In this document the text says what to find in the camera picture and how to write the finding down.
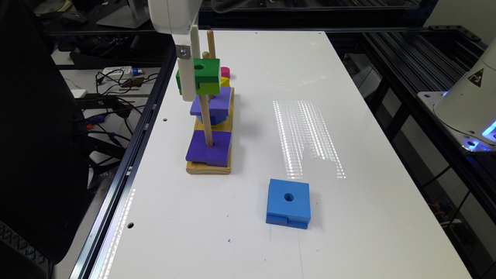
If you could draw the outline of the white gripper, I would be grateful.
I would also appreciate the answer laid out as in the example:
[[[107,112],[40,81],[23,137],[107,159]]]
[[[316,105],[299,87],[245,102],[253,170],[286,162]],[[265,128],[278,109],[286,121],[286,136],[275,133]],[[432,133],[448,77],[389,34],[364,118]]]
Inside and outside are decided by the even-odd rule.
[[[198,25],[193,24],[202,0],[148,0],[150,19],[154,29],[173,35],[178,58],[179,85],[184,101],[196,98],[195,59],[200,58]]]

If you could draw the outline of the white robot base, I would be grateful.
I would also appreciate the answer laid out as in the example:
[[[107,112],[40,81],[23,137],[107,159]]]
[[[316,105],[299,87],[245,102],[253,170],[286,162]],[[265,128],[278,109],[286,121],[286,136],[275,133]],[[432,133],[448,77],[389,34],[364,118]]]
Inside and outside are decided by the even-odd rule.
[[[495,151],[495,43],[448,91],[417,97],[470,152]]]

